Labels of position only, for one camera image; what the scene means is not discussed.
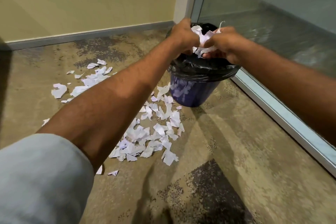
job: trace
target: person's left hand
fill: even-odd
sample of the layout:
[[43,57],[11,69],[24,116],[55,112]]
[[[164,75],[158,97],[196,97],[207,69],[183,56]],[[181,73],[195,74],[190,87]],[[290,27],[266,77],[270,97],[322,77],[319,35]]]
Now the person's left hand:
[[200,37],[191,31],[190,25],[190,19],[184,18],[171,30],[170,37],[177,41],[181,53],[186,53],[192,50],[193,47],[199,47],[200,45]]

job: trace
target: hand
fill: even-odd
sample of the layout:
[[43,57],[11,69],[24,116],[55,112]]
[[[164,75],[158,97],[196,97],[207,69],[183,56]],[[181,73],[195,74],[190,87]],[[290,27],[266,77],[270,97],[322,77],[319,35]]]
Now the hand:
[[237,44],[244,44],[244,41],[247,39],[239,35],[234,27],[220,28],[220,32],[221,33],[213,35],[204,43],[204,48],[215,46],[217,50],[204,53],[202,57],[204,59],[225,58],[232,64],[240,64],[239,55],[235,50],[235,46]]
[[171,30],[170,37],[174,38],[179,44],[180,53],[192,50],[193,47],[199,47],[200,45],[200,37],[191,31],[190,25],[190,19],[184,18]]

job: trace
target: sleeve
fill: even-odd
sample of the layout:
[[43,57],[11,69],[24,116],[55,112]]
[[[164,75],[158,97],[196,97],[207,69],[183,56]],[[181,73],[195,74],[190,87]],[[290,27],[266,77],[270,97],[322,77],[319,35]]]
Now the sleeve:
[[88,158],[52,134],[0,150],[0,223],[79,223],[94,180]]

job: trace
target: person's right arm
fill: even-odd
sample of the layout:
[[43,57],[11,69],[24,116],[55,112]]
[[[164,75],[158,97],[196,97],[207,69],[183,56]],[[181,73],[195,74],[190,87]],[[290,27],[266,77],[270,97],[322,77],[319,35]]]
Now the person's right arm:
[[239,64],[273,92],[301,120],[336,146],[336,80],[285,59],[275,52],[221,28],[204,47],[220,51],[204,58],[221,56]]

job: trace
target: black plastic liner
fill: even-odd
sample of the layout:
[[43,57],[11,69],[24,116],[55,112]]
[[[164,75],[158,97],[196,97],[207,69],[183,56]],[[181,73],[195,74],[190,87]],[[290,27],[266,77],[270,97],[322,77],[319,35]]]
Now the black plastic liner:
[[[202,27],[202,34],[206,34],[209,30],[214,31],[216,26],[210,23],[197,23],[191,26],[199,25]],[[233,77],[238,70],[239,65],[231,64],[227,59],[212,58],[202,59],[193,53],[191,55],[181,54],[174,59],[167,71],[176,77],[195,82],[217,82]]]

